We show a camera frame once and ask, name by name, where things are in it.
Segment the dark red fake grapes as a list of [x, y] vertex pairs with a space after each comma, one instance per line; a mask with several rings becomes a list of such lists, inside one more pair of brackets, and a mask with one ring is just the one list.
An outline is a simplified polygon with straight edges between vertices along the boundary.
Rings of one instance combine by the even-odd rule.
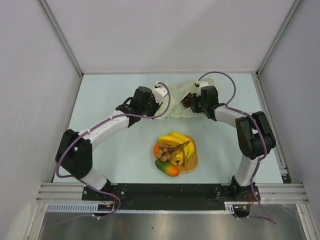
[[185, 109], [187, 108], [191, 108], [194, 104], [194, 97], [195, 97], [195, 93], [191, 93], [189, 92], [182, 100], [181, 100], [181, 104], [183, 105], [183, 107]]

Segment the pale green plastic bag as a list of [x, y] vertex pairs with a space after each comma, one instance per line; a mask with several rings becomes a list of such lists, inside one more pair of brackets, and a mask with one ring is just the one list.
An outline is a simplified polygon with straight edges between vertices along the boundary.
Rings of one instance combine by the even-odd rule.
[[[208, 82], [209, 86], [214, 86], [217, 90], [218, 84], [214, 79], [205, 77], [202, 81]], [[196, 80], [190, 79], [181, 81], [178, 83], [165, 82], [165, 85], [169, 89], [170, 93], [170, 105], [168, 110], [161, 117], [156, 118], [157, 120], [165, 120], [169, 118], [195, 118], [204, 117], [203, 113], [194, 113], [191, 108], [184, 108], [181, 101], [188, 94], [196, 94], [198, 88], [195, 86]]]

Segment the orange fake persimmon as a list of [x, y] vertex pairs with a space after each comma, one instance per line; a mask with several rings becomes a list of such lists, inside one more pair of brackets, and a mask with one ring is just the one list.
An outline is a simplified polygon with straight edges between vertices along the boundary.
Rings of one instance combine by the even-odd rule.
[[163, 154], [163, 149], [159, 146], [158, 143], [156, 143], [153, 147], [153, 155], [157, 158], [160, 159]]

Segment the brown fake longan branch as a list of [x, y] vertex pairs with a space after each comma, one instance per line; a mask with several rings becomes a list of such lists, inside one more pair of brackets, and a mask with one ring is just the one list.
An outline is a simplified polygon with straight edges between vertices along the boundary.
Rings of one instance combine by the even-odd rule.
[[161, 158], [157, 158], [162, 162], [171, 162], [175, 166], [180, 166], [188, 162], [188, 153], [190, 141], [185, 141], [178, 145], [168, 145], [163, 142], [158, 142], [159, 146], [162, 148]]

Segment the yellow fake banana bunch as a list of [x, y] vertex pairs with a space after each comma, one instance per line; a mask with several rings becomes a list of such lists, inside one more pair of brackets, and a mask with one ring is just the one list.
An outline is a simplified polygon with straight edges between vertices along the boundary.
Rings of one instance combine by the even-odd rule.
[[188, 161], [186, 164], [182, 165], [183, 167], [188, 165], [192, 155], [196, 152], [196, 144], [193, 139], [179, 132], [170, 132], [168, 135], [160, 136], [157, 139], [157, 142], [165, 143], [166, 145], [179, 145], [187, 141], [189, 141], [187, 154]]

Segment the green orange fake mango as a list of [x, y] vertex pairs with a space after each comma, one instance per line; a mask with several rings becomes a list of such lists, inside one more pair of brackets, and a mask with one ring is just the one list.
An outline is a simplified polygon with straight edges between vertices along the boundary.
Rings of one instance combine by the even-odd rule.
[[169, 161], [161, 161], [160, 159], [157, 159], [155, 161], [155, 166], [164, 174], [170, 176], [170, 177], [177, 177], [180, 174], [180, 170], [177, 166], [173, 165]]

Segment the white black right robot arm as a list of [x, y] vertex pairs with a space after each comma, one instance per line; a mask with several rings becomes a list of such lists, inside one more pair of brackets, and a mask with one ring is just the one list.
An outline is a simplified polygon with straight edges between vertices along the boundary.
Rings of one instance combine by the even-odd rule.
[[265, 113], [258, 111], [249, 114], [220, 103], [217, 89], [207, 82], [204, 86], [199, 83], [195, 86], [198, 90], [192, 95], [192, 111], [236, 129], [242, 158], [231, 179], [231, 196], [237, 201], [242, 201], [248, 195], [254, 197], [255, 177], [260, 164], [276, 146], [276, 139]]

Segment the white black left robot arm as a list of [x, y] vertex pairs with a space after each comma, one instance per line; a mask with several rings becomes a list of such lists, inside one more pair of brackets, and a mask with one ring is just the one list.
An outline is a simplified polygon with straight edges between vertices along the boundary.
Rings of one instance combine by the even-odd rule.
[[139, 86], [134, 95], [128, 97], [106, 119], [81, 131], [68, 129], [63, 133], [55, 161], [55, 174], [63, 178], [60, 168], [67, 171], [66, 178], [75, 178], [93, 189], [100, 200], [110, 196], [110, 181], [93, 166], [93, 151], [106, 139], [125, 130], [141, 119], [155, 119], [159, 115], [165, 98], [170, 98], [168, 87], [157, 82], [153, 89]]

